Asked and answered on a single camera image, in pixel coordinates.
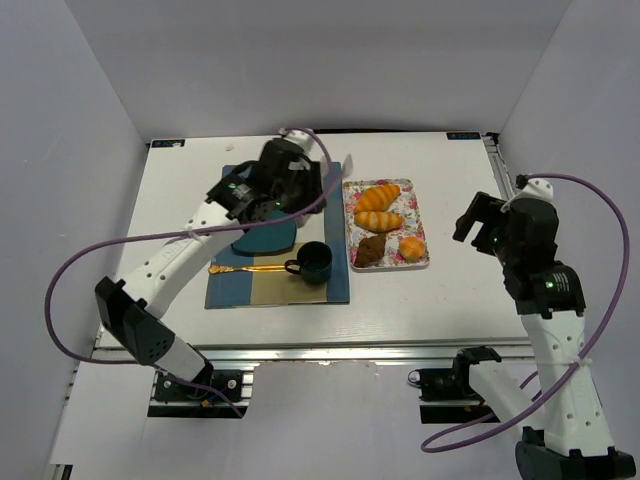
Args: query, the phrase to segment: gray wall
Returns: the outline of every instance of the gray wall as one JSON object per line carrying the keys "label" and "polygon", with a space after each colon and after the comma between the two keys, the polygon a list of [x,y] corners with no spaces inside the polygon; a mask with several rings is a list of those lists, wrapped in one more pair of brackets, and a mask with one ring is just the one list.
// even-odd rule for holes
{"label": "gray wall", "polygon": [[[144,145],[62,0],[2,2],[0,65],[0,476],[34,480],[74,366],[47,337],[45,288],[72,253],[124,231]],[[77,351],[90,351],[92,285],[116,256],[61,285],[56,325]]]}
{"label": "gray wall", "polygon": [[[640,459],[640,2],[574,0],[502,134],[513,172],[563,172],[601,187],[626,214],[632,264],[626,293],[596,346],[593,370],[614,439]],[[559,258],[581,275],[590,332],[617,280],[621,236],[582,187],[555,182]]]}
{"label": "gray wall", "polygon": [[569,0],[67,0],[145,139],[499,131]]}

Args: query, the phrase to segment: tray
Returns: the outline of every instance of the tray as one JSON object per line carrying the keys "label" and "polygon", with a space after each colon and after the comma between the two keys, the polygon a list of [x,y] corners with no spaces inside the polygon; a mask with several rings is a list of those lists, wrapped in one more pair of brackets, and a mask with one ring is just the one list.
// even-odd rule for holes
{"label": "tray", "polygon": [[[366,267],[358,268],[353,264],[353,262],[356,259],[356,250],[358,249],[360,240],[364,237],[375,235],[375,233],[360,228],[354,223],[353,209],[355,208],[356,203],[358,203],[358,199],[362,195],[362,192],[367,188],[387,183],[392,183],[400,187],[400,195],[393,201],[387,211],[402,215],[405,218],[404,225],[396,230],[387,232],[387,243],[384,249],[384,257],[382,257],[377,263],[372,263]],[[413,190],[413,183],[411,183],[411,180],[407,178],[399,178],[345,182],[342,185],[342,190],[344,194],[345,222],[347,228],[347,251],[349,253],[349,263],[354,270],[396,270],[423,268],[427,266],[429,263],[428,247],[422,258],[417,262],[407,262],[398,252],[400,240],[405,237],[420,237],[425,241],[425,245],[427,243],[424,234],[424,227],[422,226],[422,220],[420,219],[418,199],[416,198],[415,191]]]}

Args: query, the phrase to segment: black mug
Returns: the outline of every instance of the black mug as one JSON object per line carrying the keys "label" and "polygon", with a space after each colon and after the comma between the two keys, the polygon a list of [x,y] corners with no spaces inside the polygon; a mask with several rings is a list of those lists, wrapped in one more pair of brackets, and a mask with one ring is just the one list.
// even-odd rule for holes
{"label": "black mug", "polygon": [[322,285],[331,277],[332,261],[333,254],[329,245],[309,242],[300,247],[296,260],[284,262],[284,269],[294,275],[300,275],[302,280],[310,285]]}

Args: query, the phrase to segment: toy food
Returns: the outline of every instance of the toy food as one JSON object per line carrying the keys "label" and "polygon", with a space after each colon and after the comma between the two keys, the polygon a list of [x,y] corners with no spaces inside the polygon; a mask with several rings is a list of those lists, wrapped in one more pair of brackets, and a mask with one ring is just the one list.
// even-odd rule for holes
{"label": "toy food", "polygon": [[370,263],[377,262],[384,257],[384,245],[386,243],[387,236],[384,233],[379,233],[374,237],[363,238],[358,245],[353,265],[362,268]]}
{"label": "toy food", "polygon": [[427,247],[425,246],[424,241],[418,237],[403,238],[400,241],[400,246],[398,247],[400,255],[402,255],[408,262],[415,262],[419,260],[426,250]]}
{"label": "toy food", "polygon": [[353,212],[356,214],[360,212],[384,212],[398,195],[400,195],[400,187],[391,183],[367,188],[358,203],[356,203]]}
{"label": "toy food", "polygon": [[388,232],[401,226],[404,217],[391,212],[360,212],[354,220],[356,225],[371,232]]}

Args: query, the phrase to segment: golden fork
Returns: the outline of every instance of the golden fork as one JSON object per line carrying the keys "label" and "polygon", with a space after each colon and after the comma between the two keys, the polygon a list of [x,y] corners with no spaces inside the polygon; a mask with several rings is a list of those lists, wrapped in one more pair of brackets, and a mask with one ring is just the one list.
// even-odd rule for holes
{"label": "golden fork", "polygon": [[252,267],[224,267],[222,265],[211,265],[209,273],[231,273],[231,272],[285,272],[284,265],[255,265]]}

